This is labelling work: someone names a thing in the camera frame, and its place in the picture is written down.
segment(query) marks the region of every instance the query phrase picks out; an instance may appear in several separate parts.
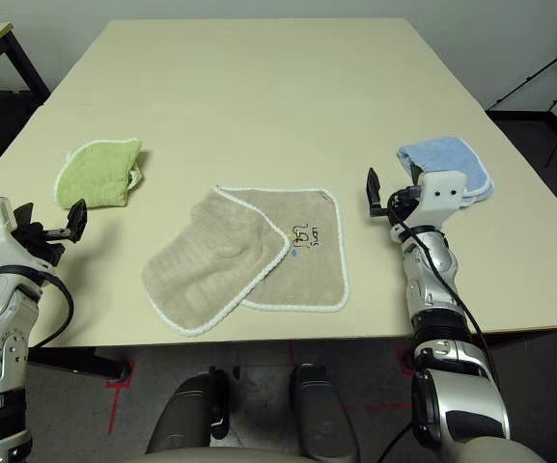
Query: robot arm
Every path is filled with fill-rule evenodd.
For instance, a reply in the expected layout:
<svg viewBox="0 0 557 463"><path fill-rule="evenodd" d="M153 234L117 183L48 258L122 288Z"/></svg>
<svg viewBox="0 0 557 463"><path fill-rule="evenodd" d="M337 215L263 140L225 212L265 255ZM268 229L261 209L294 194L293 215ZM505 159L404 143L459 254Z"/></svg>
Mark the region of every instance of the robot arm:
<svg viewBox="0 0 557 463"><path fill-rule="evenodd" d="M38 318L42 286L61 283L54 268L64 252L63 245L49 241L77 241L87 220L82 200L70 210L67 227L57 231L31 223L31 210L28 204L13 212L10 202L0 198L0 463L24 461L31 451L24 390L29 334Z"/></svg>
<svg viewBox="0 0 557 463"><path fill-rule="evenodd" d="M470 314L457 294L458 263L441 226L460 208L466 175L416 173L414 182L393 194L387 208L380 205L373 169L367 182L371 216L389 217L390 236L401 244L404 257L416 369L411 388L413 433L442 461L492 461L486 460L487 452L488 457L495 455L494 461L542 461L509 441L508 413L494 367L474 344L466 318ZM518 460L509 448L519 448L518 453L528 458ZM500 449L508 449L502 459L499 455L505 450Z"/></svg>

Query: white wall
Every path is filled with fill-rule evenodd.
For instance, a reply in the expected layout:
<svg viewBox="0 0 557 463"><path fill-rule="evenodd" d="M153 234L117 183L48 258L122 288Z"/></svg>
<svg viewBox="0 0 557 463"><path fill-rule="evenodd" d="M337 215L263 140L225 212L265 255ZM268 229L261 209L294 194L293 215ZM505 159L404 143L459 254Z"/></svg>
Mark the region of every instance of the white wall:
<svg viewBox="0 0 557 463"><path fill-rule="evenodd" d="M0 0L51 89L110 18L298 16L406 17L485 107L557 54L557 0ZM23 87L0 59L0 90ZM556 94L557 67L499 109L543 110Z"/></svg>

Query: table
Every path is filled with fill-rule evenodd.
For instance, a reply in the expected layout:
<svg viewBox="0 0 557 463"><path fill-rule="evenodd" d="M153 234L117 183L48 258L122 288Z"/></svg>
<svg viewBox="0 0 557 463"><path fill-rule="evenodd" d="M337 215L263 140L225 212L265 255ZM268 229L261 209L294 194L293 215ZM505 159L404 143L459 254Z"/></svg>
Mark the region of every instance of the table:
<svg viewBox="0 0 557 463"><path fill-rule="evenodd" d="M12 32L13 25L9 22L0 23L0 55L6 53L16 71L20 74L39 104L50 96L50 91L32 65Z"/></svg>
<svg viewBox="0 0 557 463"><path fill-rule="evenodd" d="M111 21L0 159L0 196L34 202L47 227L69 150L139 137L144 180L127 207L90 210L59 275L76 315L55 346L396 337L411 332L399 247L371 220L409 176L397 147L464 138L495 180L487 201L444 227L461 296L490 333L557 327L557 200L478 102L403 19ZM150 256L188 223L213 184L325 187L345 215L351 296L338 313L239 307L196 338L172 331L141 283ZM37 342L63 317L48 287Z"/></svg>

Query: folded towel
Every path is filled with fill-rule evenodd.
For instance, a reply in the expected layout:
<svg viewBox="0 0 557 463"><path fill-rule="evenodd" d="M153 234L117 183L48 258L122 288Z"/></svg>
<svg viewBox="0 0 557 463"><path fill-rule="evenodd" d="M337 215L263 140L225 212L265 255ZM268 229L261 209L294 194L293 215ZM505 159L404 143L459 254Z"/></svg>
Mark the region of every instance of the folded towel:
<svg viewBox="0 0 557 463"><path fill-rule="evenodd" d="M398 149L404 169L410 174L411 166L423 172L461 171L467 175L467 185L460 205L465 207L488 198L494 183L480 156L461 138L441 137Z"/></svg>
<svg viewBox="0 0 557 463"><path fill-rule="evenodd" d="M154 308L179 333L200 335L238 304L336 312L347 302L341 218L329 192L215 187L191 215L142 274Z"/></svg>
<svg viewBox="0 0 557 463"><path fill-rule="evenodd" d="M69 209L81 198L87 207L125 205L127 192L142 178L136 158L141 142L95 140L68 155L55 180L55 201Z"/></svg>

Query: black cable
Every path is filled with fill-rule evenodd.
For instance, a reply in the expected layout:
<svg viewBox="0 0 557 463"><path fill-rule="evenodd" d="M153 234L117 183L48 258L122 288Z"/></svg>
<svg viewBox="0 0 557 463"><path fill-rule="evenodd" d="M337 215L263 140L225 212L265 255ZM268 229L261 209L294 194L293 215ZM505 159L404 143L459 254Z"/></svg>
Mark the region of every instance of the black cable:
<svg viewBox="0 0 557 463"><path fill-rule="evenodd" d="M62 282L55 275L51 275L50 273L39 272L39 275L43 277L45 280L47 280L49 283L57 287L57 289L62 291L64 296L66 296L66 302L68 302L68 315L66 316L66 320L64 321L64 323L62 323L62 325L48 338L46 338L45 340L41 340L36 345L34 345L33 347L34 349L38 349L43 345L48 344L49 342L57 338L59 335L61 335L64 332L64 330L68 328L68 325L70 325L70 322L72 321L72 317L74 316L74 301L72 300L72 295L66 288L66 285L64 285L64 282Z"/></svg>
<svg viewBox="0 0 557 463"><path fill-rule="evenodd" d="M478 334L478 337L482 341L482 346L484 347L484 354L486 355L487 360L488 360L488 365L490 366L490 374L492 374L492 380L496 383L497 389L499 389L499 381L498 381L498 377L497 377L497 370L494 366L494 362L492 360L492 355L490 354L490 350L488 349L487 340L484 337L484 333L482 333L482 330L480 329L480 325L478 325L478 322L476 321L475 317L473 316L473 313L471 313L471 311L469 311L466 304L464 302L462 302L462 299L460 299L460 297L457 295L457 293L443 279L443 277L441 276L439 271L436 269L436 266L434 265L434 262L432 261L431 251L429 250L428 246L422 242L422 240L417 236L417 233L415 233L407 224L405 224L404 221L394 211L394 199L398 195L399 195L399 192L397 191L395 193L392 193L392 195L390 196L390 199L389 199L388 204L387 204L388 213L392 216L392 218L396 222L398 222L403 227L404 231L407 232L407 234L415 240L415 242L418 244L418 246L420 246L420 248L422 248L422 250L424 251L424 254L426 255L426 260L429 263L429 267L431 268L432 273L434 274L436 279L450 293L450 295L454 298L454 300L459 304L460 308L467 315L467 317L469 318L469 321L471 321L471 324L475 328L475 331Z"/></svg>
<svg viewBox="0 0 557 463"><path fill-rule="evenodd" d="M385 447L385 450L383 451L383 453L381 454L381 456L378 458L378 460L376 461L376 463L381 463L386 457L387 455L390 454L390 451L392 451L392 449L394 448L394 446L396 446L396 444L398 443L398 441L400 441L403 436L406 434L406 432L411 428L411 424L412 422L409 422L402 430L401 432L399 432L396 437L394 439L392 439L392 442L390 442L387 447Z"/></svg>

